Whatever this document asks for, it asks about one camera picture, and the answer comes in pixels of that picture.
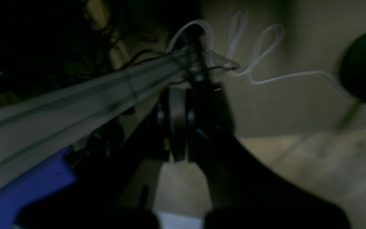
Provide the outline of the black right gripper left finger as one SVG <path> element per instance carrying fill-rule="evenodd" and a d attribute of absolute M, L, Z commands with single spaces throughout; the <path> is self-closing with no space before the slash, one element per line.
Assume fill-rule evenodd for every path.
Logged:
<path fill-rule="evenodd" d="M 118 118 L 87 137 L 85 148 L 65 156 L 77 180 L 27 205 L 21 229 L 158 228 L 148 209 L 164 162 L 185 159 L 185 91 L 164 90 L 154 108 L 126 137 Z"/>

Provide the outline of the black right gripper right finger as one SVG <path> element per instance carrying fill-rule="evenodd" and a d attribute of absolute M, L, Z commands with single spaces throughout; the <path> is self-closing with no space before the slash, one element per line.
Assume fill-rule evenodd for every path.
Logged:
<path fill-rule="evenodd" d="M 252 155 L 219 112 L 219 85 L 187 90 L 188 157 L 206 177 L 205 229 L 350 229 L 341 207 L 292 184 Z"/>

